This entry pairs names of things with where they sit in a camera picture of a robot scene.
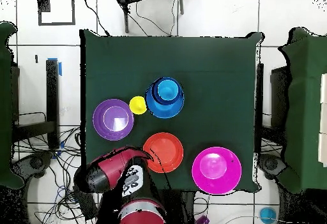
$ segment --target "purple plate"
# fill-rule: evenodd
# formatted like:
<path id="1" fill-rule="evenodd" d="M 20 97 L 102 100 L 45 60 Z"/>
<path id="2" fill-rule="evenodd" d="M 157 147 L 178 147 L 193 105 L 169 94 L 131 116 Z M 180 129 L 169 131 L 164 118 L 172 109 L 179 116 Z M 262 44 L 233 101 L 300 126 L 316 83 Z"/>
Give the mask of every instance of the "purple plate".
<path id="1" fill-rule="evenodd" d="M 103 101 L 93 113 L 93 126 L 106 140 L 121 140 L 132 130 L 134 116 L 130 107 L 121 100 Z"/>

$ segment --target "dark green tablecloth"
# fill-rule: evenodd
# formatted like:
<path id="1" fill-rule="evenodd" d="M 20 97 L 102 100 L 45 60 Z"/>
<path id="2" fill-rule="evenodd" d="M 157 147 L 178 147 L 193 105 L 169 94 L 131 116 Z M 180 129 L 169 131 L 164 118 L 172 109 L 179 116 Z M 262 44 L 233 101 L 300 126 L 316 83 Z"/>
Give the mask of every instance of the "dark green tablecloth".
<path id="1" fill-rule="evenodd" d="M 237 190 L 255 191 L 254 150 L 255 46 L 261 33 L 248 38 L 99 37 L 86 38 L 87 162 L 125 145 L 142 147 L 158 132 L 177 136 L 184 148 L 181 165 L 167 174 L 174 189 L 199 190 L 191 175 L 195 157 L 205 148 L 232 150 L 242 164 Z M 93 128 L 93 111 L 103 100 L 129 103 L 144 96 L 158 77 L 175 78 L 185 93 L 182 111 L 171 119 L 149 112 L 134 115 L 131 133 L 108 141 Z M 151 172 L 158 188 L 167 188 L 163 174 Z"/>
<path id="2" fill-rule="evenodd" d="M 291 31 L 281 51 L 292 75 L 285 124 L 288 164 L 279 181 L 292 193 L 307 188 L 327 190 L 327 168 L 318 162 L 321 75 L 327 73 L 327 37 L 303 28 Z"/>

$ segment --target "black chair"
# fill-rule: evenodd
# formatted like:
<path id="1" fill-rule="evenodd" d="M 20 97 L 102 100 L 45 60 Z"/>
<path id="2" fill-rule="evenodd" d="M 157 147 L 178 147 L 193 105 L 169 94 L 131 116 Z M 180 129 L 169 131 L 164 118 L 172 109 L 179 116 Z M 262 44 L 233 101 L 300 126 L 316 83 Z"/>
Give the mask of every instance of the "black chair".
<path id="1" fill-rule="evenodd" d="M 138 1 L 142 1 L 142 0 L 117 0 L 118 4 L 120 5 L 120 7 L 122 7 L 123 11 L 124 11 L 124 19 L 125 19 L 125 33 L 129 33 L 128 30 L 128 5 L 131 3 L 137 3 Z M 183 0 L 179 0 L 180 3 L 180 7 L 181 7 L 181 14 L 184 14 L 184 6 L 183 6 Z"/>

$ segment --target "floor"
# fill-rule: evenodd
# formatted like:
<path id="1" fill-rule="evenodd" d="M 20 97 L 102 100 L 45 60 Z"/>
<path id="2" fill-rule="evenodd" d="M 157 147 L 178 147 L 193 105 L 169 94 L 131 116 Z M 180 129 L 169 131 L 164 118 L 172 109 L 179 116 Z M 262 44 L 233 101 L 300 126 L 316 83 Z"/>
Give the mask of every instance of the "floor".
<path id="1" fill-rule="evenodd" d="M 98 13 L 101 25 L 113 36 L 145 36 L 145 33 L 151 36 L 167 36 L 149 20 L 136 14 L 136 4 L 130 6 L 131 16 L 145 33 L 129 18 L 130 33 L 125 34 L 123 12 L 116 0 L 86 1 Z M 72 21 L 71 0 L 50 0 L 50 4 L 51 12 L 42 13 L 43 22 Z M 178 13 L 178 7 L 178 0 L 145 0 L 137 4 L 137 13 L 151 19 L 166 33 L 178 36 L 244 37 L 254 31 L 264 33 L 260 60 L 264 63 L 263 123 L 267 125 L 270 124 L 271 113 L 270 72 L 286 65 L 277 47 L 287 43 L 289 31 L 293 27 L 306 27 L 319 35 L 327 33 L 326 0 L 184 0 L 184 15 Z M 56 57 L 62 62 L 62 75 L 59 76 L 60 131 L 78 127 L 79 29 L 90 29 L 105 35 L 96 15 L 86 7 L 84 0 L 75 0 L 74 26 L 39 26 L 37 0 L 0 0 L 0 20 L 13 22 L 18 27 L 18 32 L 9 39 L 9 47 L 14 61 L 20 67 L 19 112 L 46 112 L 45 60 Z M 42 119 L 42 114 L 31 114 L 21 116 L 20 123 L 35 123 Z M 41 140 L 32 138 L 31 142 L 35 145 L 40 144 Z M 20 142 L 16 145 L 14 160 L 30 152 L 27 144 Z M 78 149 L 73 135 L 65 145 Z M 69 154 L 63 153 L 61 156 L 65 160 Z M 70 165 L 79 164 L 80 158 L 74 156 Z M 71 166 L 68 171 L 73 177 L 76 168 Z M 56 160 L 53 160 L 51 167 L 56 174 L 56 181 L 63 184 L 64 175 Z M 205 210 L 203 199 L 195 200 L 194 210 L 198 214 L 196 218 L 202 214 L 208 215 L 209 224 L 264 224 L 255 216 L 259 215 L 263 207 L 268 206 L 274 208 L 278 214 L 278 190 L 276 183 L 267 180 L 260 170 L 257 171 L 257 182 L 262 189 L 256 193 L 237 191 L 226 196 L 209 196 L 198 192 L 196 197 L 209 199 L 209 208 Z M 41 179 L 33 178 L 28 192 L 28 210 L 32 224 L 40 224 L 35 215 L 41 219 L 44 217 L 40 212 L 51 209 L 57 191 L 54 174 L 49 169 Z M 98 202 L 99 196 L 95 196 L 95 200 Z M 52 215 L 47 224 L 77 223 L 75 220 L 58 221 Z"/>

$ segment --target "blue cup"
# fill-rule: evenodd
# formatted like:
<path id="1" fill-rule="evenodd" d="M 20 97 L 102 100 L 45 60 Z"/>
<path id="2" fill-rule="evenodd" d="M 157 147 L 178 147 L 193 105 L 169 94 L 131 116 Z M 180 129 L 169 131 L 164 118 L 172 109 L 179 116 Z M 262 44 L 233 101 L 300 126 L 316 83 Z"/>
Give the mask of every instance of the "blue cup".
<path id="1" fill-rule="evenodd" d="M 150 85 L 145 95 L 146 106 L 151 114 L 167 119 L 176 116 L 184 105 L 180 84 L 169 77 L 162 77 Z"/>
<path id="2" fill-rule="evenodd" d="M 152 93 L 159 104 L 171 105 L 181 96 L 181 86 L 173 78 L 162 77 L 153 83 Z"/>

